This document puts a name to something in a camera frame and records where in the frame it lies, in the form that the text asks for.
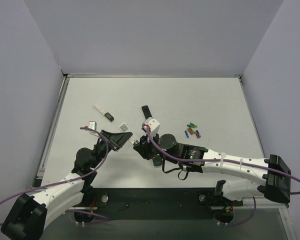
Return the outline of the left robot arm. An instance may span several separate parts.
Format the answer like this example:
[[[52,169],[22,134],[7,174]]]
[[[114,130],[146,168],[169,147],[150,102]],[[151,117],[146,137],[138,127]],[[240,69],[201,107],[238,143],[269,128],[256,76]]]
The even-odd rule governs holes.
[[[33,195],[22,193],[15,201],[0,231],[11,240],[38,240],[45,228],[69,208],[91,203],[91,183],[110,151],[118,151],[132,132],[102,130],[93,149],[80,148],[74,167],[61,181],[42,186]]]

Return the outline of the white remote control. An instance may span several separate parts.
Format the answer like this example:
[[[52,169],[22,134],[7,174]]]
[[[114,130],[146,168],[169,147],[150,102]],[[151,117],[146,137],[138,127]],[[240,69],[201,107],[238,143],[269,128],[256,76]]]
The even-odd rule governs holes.
[[[129,128],[128,124],[126,123],[121,123],[118,126],[118,129],[121,133],[130,133],[130,137],[128,138],[128,142],[134,147],[139,143],[138,138],[136,137],[136,135],[131,131],[131,129]]]

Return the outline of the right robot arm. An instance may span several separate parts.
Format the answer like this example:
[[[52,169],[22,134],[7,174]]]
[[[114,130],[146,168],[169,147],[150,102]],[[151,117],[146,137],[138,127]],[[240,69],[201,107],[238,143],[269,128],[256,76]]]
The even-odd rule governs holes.
[[[265,197],[288,204],[291,200],[291,170],[278,155],[269,158],[244,158],[177,142],[172,134],[156,135],[153,140],[142,136],[133,149],[144,159],[175,164],[180,172],[221,174],[235,180],[218,180],[215,196],[229,201]]]

